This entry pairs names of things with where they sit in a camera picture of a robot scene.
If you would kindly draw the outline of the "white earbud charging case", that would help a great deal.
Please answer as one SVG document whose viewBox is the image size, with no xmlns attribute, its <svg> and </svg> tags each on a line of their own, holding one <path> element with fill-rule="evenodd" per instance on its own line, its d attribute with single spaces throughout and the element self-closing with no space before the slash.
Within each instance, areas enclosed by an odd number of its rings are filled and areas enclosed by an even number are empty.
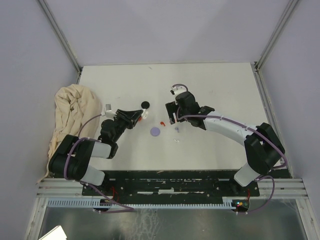
<svg viewBox="0 0 320 240">
<path fill-rule="evenodd" d="M 149 114 L 149 111 L 148 111 L 148 110 L 144 110 L 143 113 L 142 113 L 142 115 L 141 115 L 141 117 L 142 117 L 143 119 L 146 119 L 146 118 L 148 117 L 148 114 Z"/>
</svg>

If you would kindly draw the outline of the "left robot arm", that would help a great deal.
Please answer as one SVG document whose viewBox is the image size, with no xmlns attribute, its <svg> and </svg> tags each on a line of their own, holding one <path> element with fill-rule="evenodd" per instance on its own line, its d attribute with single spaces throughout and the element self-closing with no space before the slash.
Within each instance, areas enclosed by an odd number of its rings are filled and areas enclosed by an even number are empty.
<svg viewBox="0 0 320 240">
<path fill-rule="evenodd" d="M 90 165 L 90 160 L 92 157 L 112 159 L 121 135 L 133 129 L 144 113 L 143 109 L 112 112 L 111 117 L 101 123 L 98 139 L 66 135 L 48 163 L 49 172 L 66 180 L 91 184 L 99 195 L 106 195 L 111 183 L 103 171 Z"/>
</svg>

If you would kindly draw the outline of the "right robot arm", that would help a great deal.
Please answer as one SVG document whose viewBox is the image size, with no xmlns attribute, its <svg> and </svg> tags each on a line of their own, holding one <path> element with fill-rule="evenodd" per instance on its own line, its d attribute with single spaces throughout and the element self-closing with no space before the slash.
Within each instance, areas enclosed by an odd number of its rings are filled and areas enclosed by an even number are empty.
<svg viewBox="0 0 320 240">
<path fill-rule="evenodd" d="M 229 183 L 234 195 L 242 195 L 251 182 L 277 169 L 276 164 L 285 159 L 285 149 L 268 123 L 248 125 L 225 117 L 212 107 L 200 106 L 195 96 L 182 85 L 174 85 L 170 93 L 174 101 L 166 103 L 165 108 L 171 124 L 188 122 L 195 128 L 218 133 L 244 147 L 246 164 Z"/>
</svg>

